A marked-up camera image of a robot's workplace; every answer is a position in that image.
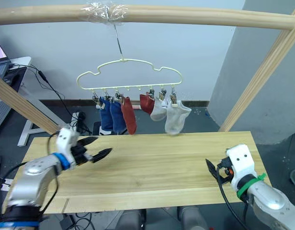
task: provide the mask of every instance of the white sock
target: white sock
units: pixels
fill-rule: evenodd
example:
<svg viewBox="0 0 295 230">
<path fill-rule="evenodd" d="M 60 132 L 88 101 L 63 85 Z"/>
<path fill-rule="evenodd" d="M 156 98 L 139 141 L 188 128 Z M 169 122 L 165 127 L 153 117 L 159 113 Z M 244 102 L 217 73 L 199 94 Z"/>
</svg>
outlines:
<svg viewBox="0 0 295 230">
<path fill-rule="evenodd" d="M 185 124 L 185 119 L 191 112 L 191 109 L 184 106 L 181 101 L 177 101 L 177 105 L 177 107 L 172 107 L 172 103 L 169 102 L 167 108 L 165 130 L 170 135 L 177 135 L 181 132 Z"/>
<path fill-rule="evenodd" d="M 155 104 L 154 104 L 154 108 L 153 111 L 151 113 L 151 119 L 153 121 L 161 121 L 162 119 L 164 119 L 167 115 L 167 100 L 161 100 L 158 97 L 155 98 Z"/>
</svg>

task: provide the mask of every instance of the wooden table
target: wooden table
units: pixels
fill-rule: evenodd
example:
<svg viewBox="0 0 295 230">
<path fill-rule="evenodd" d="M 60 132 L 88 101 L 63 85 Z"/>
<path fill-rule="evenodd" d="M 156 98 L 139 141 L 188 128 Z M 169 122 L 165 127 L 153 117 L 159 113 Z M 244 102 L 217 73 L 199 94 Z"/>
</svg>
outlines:
<svg viewBox="0 0 295 230">
<path fill-rule="evenodd" d="M 35 138 L 23 161 L 46 155 L 47 138 Z M 113 148 L 100 162 L 90 162 L 59 177 L 59 191 L 47 213 L 74 213 L 223 203 L 205 163 L 225 158 L 226 148 L 247 144 L 258 174 L 266 172 L 250 132 L 101 136 L 87 146 L 91 155 Z M 55 190 L 52 182 L 47 200 Z M 226 184 L 230 202 L 239 202 Z"/>
</svg>

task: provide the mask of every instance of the white desk leg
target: white desk leg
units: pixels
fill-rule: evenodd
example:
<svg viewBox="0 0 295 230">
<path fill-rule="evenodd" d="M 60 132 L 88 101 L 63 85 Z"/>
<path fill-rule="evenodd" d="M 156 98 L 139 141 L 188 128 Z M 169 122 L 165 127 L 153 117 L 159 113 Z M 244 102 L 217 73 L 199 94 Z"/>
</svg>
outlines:
<svg viewBox="0 0 295 230">
<path fill-rule="evenodd" d="M 26 142 L 27 142 L 28 137 L 29 137 L 30 134 L 33 134 L 33 133 L 43 133 L 43 132 L 45 132 L 41 128 L 34 128 L 34 129 L 32 129 L 32 127 L 33 127 L 33 123 L 30 120 L 26 120 L 24 129 L 23 129 L 23 131 L 21 133 L 21 136 L 20 136 L 20 139 L 19 139 L 19 142 L 18 142 L 18 146 L 19 147 L 22 147 L 22 146 L 25 146 L 26 145 Z"/>
<path fill-rule="evenodd" d="M 21 96 L 23 96 L 33 106 L 39 109 L 44 115 L 46 115 L 56 124 L 58 124 L 61 127 L 68 127 L 68 125 L 63 120 L 61 120 L 56 114 L 54 114 L 49 108 L 47 108 L 41 101 L 39 101 L 38 99 L 35 99 L 34 96 L 32 96 L 32 94 L 26 89 L 23 83 L 19 88 L 19 94 L 21 94 Z M 25 146 L 30 134 L 45 132 L 41 128 L 32 129 L 32 127 L 33 127 L 32 122 L 27 120 L 24 126 L 24 129 L 22 131 L 22 134 L 20 136 L 18 146 Z"/>
<path fill-rule="evenodd" d="M 34 107 L 39 109 L 44 115 L 54 121 L 57 125 L 61 127 L 67 127 L 68 125 L 61 120 L 56 114 L 54 114 L 49 108 L 47 108 L 41 101 L 35 99 L 34 96 L 26 89 L 24 84 L 19 88 L 19 94 L 28 100 Z"/>
</svg>

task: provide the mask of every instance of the sock hanger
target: sock hanger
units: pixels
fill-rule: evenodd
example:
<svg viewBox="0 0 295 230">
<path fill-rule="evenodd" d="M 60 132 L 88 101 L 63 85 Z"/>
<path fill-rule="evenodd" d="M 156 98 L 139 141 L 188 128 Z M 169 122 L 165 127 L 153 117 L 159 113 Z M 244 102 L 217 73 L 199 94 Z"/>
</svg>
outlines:
<svg viewBox="0 0 295 230">
<path fill-rule="evenodd" d="M 138 60 L 138 59 L 124 58 L 123 53 L 122 53 L 122 50 L 121 50 L 121 46 L 120 46 L 120 42 L 119 42 L 119 38 L 118 38 L 118 33 L 117 33 L 117 29 L 115 27 L 115 24 L 113 24 L 113 26 L 114 26 L 115 35 L 116 35 L 116 38 L 117 38 L 117 42 L 118 42 L 120 54 L 121 54 L 121 59 L 116 60 L 116 61 L 106 62 L 106 63 L 103 63 L 103 64 L 99 65 L 97 67 L 97 70 L 98 70 L 97 73 L 93 73 L 92 71 L 87 71 L 87 72 L 84 72 L 84 73 L 80 74 L 77 77 L 77 79 L 76 79 L 76 83 L 77 83 L 77 85 L 80 88 L 82 88 L 83 90 L 91 90 L 92 92 L 94 92 L 94 90 L 104 90 L 106 92 L 107 89 L 115 89 L 115 90 L 118 90 L 120 88 L 126 88 L 129 91 L 130 88 L 138 88 L 139 90 L 141 90 L 141 87 L 150 87 L 150 89 L 152 89 L 153 86 L 160 86 L 161 88 L 163 88 L 164 85 L 171 85 L 172 92 L 173 92 L 174 91 L 174 86 L 182 83 L 182 74 L 178 70 L 176 70 L 176 69 L 165 67 L 165 66 L 162 66 L 159 69 L 156 69 L 151 62 L 144 61 L 144 60 Z M 149 84 L 149 85 L 125 85 L 125 86 L 110 86 L 110 87 L 95 87 L 95 88 L 85 88 L 85 87 L 82 87 L 80 85 L 80 83 L 79 83 L 80 78 L 83 77 L 83 76 L 85 76 L 85 75 L 87 75 L 87 74 L 93 74 L 94 76 L 100 75 L 100 73 L 101 73 L 101 70 L 100 69 L 103 66 L 107 66 L 107 65 L 110 65 L 110 64 L 118 63 L 118 62 L 129 62 L 129 61 L 146 63 L 146 64 L 150 65 L 154 71 L 161 71 L 162 69 L 172 70 L 172 71 L 176 72 L 179 75 L 180 81 L 179 82 L 174 82 L 174 83 L 160 83 L 160 84 Z"/>
</svg>

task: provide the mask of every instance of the cable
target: cable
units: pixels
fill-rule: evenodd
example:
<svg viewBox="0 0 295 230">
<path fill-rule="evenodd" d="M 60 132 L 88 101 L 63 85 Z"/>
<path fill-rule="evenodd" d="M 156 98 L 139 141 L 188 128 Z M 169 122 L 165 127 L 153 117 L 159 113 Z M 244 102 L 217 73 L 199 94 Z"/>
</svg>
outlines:
<svg viewBox="0 0 295 230">
<path fill-rule="evenodd" d="M 46 204 L 46 206 L 43 208 L 43 210 L 40 211 L 40 214 L 41 214 L 41 215 L 44 214 L 44 212 L 46 211 L 47 207 L 50 205 L 50 203 L 51 203 L 52 200 L 54 199 L 56 193 L 58 192 L 59 182 L 58 182 L 57 176 L 55 177 L 55 181 L 56 181 L 56 190 L 55 190 L 54 194 L 52 195 L 52 197 L 50 198 L 50 200 L 48 201 L 48 203 Z"/>
<path fill-rule="evenodd" d="M 82 217 L 80 217 L 80 216 L 78 215 L 78 213 L 75 213 L 75 216 L 78 217 L 78 218 L 84 218 L 84 217 L 88 216 L 89 213 L 90 213 L 90 212 L 88 212 L 86 215 L 84 215 L 84 216 L 82 216 Z"/>
<path fill-rule="evenodd" d="M 25 165 L 27 162 L 23 162 L 23 163 L 21 163 L 21 164 L 18 164 L 18 165 L 16 165 L 16 166 L 14 166 L 14 167 L 12 167 L 11 169 L 9 169 L 6 173 L 5 173 L 5 175 L 2 177 L 2 180 L 5 180 L 6 178 L 7 178 L 7 176 L 13 171 L 13 170 L 15 170 L 15 169 L 17 169 L 17 168 L 19 168 L 19 167 L 21 167 L 22 165 Z M 2 187 L 2 184 L 0 184 L 0 218 L 1 218 L 1 214 L 2 214 L 2 205 L 3 205 L 3 201 L 2 201 L 2 191 L 1 191 L 1 187 Z"/>
<path fill-rule="evenodd" d="M 243 209 L 243 215 L 242 215 L 242 219 L 243 219 L 243 223 L 244 224 L 246 224 L 246 222 L 247 222 L 247 211 L 248 211 L 248 207 L 249 207 L 248 202 L 244 203 L 244 209 Z"/>
<path fill-rule="evenodd" d="M 77 229 L 76 227 L 82 227 L 81 225 L 78 225 L 78 224 L 77 224 L 79 221 L 81 221 L 81 220 L 86 220 L 86 221 L 88 221 L 88 225 L 87 225 L 83 230 L 86 230 L 86 229 L 89 227 L 89 225 L 91 225 L 92 229 L 95 230 L 95 227 L 94 227 L 94 225 L 93 225 L 93 223 L 92 223 L 92 221 L 91 221 L 91 219 L 92 219 L 92 213 L 88 213 L 88 214 L 90 214 L 89 219 L 87 219 L 87 218 L 80 218 L 80 219 L 78 219 L 78 220 L 75 222 L 75 229 Z"/>
<path fill-rule="evenodd" d="M 56 133 L 51 134 L 48 139 L 47 139 L 47 144 L 46 144 L 46 150 L 47 150 L 47 155 L 50 155 L 50 140 L 53 136 L 57 135 L 59 133 L 59 131 L 57 131 Z"/>
<path fill-rule="evenodd" d="M 65 96 L 64 96 L 63 94 L 59 93 L 58 91 L 56 91 L 56 90 L 52 87 L 52 85 L 51 85 L 51 84 L 48 82 L 48 80 L 46 79 L 46 76 L 44 75 L 44 73 L 43 73 L 42 71 L 40 71 L 36 66 L 34 66 L 34 65 L 32 65 L 32 64 L 31 64 L 31 66 L 21 65 L 21 64 L 14 64 L 14 65 L 17 65 L 17 66 L 26 66 L 26 67 L 30 67 L 30 68 L 35 69 L 36 72 L 32 71 L 31 69 L 29 69 L 29 70 L 32 71 L 32 72 L 34 73 L 34 75 L 35 75 L 37 81 L 38 81 L 39 84 L 40 84 L 40 87 L 43 88 L 43 89 L 52 90 L 52 91 L 58 96 L 58 98 L 60 99 L 60 101 L 61 101 L 61 103 L 63 104 L 64 108 L 66 109 L 67 113 L 68 113 L 72 118 L 77 119 L 77 120 L 79 119 L 78 117 L 76 118 L 76 117 L 74 117 L 74 116 L 72 115 L 72 113 L 69 111 L 69 109 L 67 108 L 66 104 L 64 103 L 64 101 L 62 100 L 62 98 L 61 98 L 60 95 L 62 95 L 62 96 L 64 97 L 64 99 L 65 99 Z M 42 78 L 42 80 L 45 81 L 45 82 L 49 85 L 50 88 L 46 87 L 44 84 L 42 84 L 42 83 L 40 82 L 40 80 L 39 80 L 38 77 L 37 77 L 37 73 L 38 73 L 39 76 Z M 88 132 L 89 135 L 92 135 L 92 132 L 89 130 L 89 128 L 87 127 L 87 125 L 84 123 L 84 119 L 80 120 L 80 122 L 78 122 L 78 123 L 76 123 L 76 124 L 77 124 L 77 130 L 78 130 L 78 132 L 80 132 L 81 134 L 84 134 L 85 132 Z"/>
<path fill-rule="evenodd" d="M 5 173 L 5 175 L 2 177 L 3 180 L 5 180 L 5 179 L 7 178 L 7 176 L 9 176 L 9 174 L 10 174 L 13 170 L 16 170 L 17 168 L 19 168 L 19 167 L 25 165 L 26 163 L 27 163 L 27 162 L 23 162 L 23 163 L 18 164 L 18 165 L 16 165 L 16 166 L 12 167 L 11 169 L 9 169 L 9 170 Z"/>
<path fill-rule="evenodd" d="M 242 222 L 242 220 L 237 216 L 237 214 L 235 213 L 235 211 L 233 210 L 232 206 L 230 205 L 225 193 L 224 193 L 224 190 L 223 190 L 223 187 L 222 187 L 222 183 L 221 183 L 221 179 L 220 179 L 220 168 L 219 166 L 217 167 L 216 169 L 216 180 L 218 182 L 218 185 L 219 185 L 219 188 L 220 188 L 220 192 L 222 194 L 222 197 L 228 207 L 228 209 L 230 210 L 230 212 L 233 214 L 233 216 L 237 219 L 237 221 L 242 225 L 242 227 L 245 229 L 245 230 L 249 230 L 248 227 Z"/>
<path fill-rule="evenodd" d="M 39 80 L 39 78 L 38 78 L 38 76 L 37 76 L 37 71 L 34 72 L 34 71 L 32 71 L 31 69 L 28 69 L 28 70 L 31 71 L 31 72 L 34 74 L 34 76 L 36 77 L 36 80 L 38 81 L 38 83 L 39 83 L 39 85 L 40 85 L 40 87 L 41 87 L 42 89 L 53 91 L 51 88 L 48 88 L 46 85 L 44 85 L 44 84 Z M 63 95 L 62 93 L 58 92 L 57 90 L 55 90 L 55 91 L 56 91 L 57 93 L 59 93 L 61 96 L 63 96 L 63 99 L 66 98 L 65 95 Z"/>
</svg>

